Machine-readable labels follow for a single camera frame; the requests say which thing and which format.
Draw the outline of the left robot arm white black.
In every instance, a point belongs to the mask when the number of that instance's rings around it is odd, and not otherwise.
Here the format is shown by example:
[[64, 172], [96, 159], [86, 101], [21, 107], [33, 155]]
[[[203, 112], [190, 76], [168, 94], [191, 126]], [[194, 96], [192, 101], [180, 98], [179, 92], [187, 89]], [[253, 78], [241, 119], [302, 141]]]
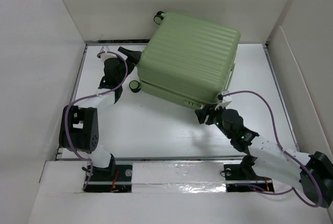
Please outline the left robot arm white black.
[[99, 175], [111, 180], [116, 175], [114, 156], [99, 144], [99, 115], [116, 104], [123, 92], [122, 85], [138, 65], [141, 51], [119, 47], [112, 52], [104, 47], [97, 54], [103, 63], [103, 76], [95, 93], [75, 99], [65, 106], [59, 132], [59, 146], [88, 162], [88, 176]]

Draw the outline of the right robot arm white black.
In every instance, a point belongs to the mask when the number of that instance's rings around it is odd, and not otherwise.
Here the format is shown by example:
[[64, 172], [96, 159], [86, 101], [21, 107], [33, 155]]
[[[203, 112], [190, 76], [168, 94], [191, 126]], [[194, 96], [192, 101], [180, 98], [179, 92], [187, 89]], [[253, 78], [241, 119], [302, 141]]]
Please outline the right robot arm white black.
[[302, 191], [314, 205], [331, 205], [332, 162], [326, 154], [284, 150], [245, 127], [243, 118], [233, 109], [207, 105], [195, 114], [200, 124], [215, 125], [235, 150], [245, 154], [240, 166], [243, 177], [275, 179]]

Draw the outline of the green suitcase with blue lining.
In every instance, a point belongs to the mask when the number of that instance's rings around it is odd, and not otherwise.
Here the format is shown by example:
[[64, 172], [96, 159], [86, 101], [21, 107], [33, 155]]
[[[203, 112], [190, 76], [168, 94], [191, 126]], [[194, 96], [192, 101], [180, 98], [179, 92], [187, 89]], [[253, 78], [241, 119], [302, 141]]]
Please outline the green suitcase with blue lining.
[[154, 22], [137, 65], [142, 91], [193, 109], [215, 104], [233, 76], [239, 30], [175, 12]]

